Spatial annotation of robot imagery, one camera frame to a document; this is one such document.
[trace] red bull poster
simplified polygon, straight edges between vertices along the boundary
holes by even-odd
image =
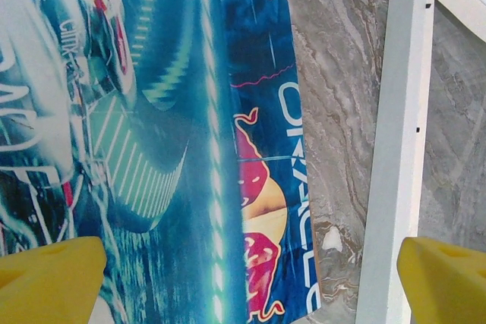
[[[286,0],[0,10],[1,255],[99,236],[91,324],[319,307]]]

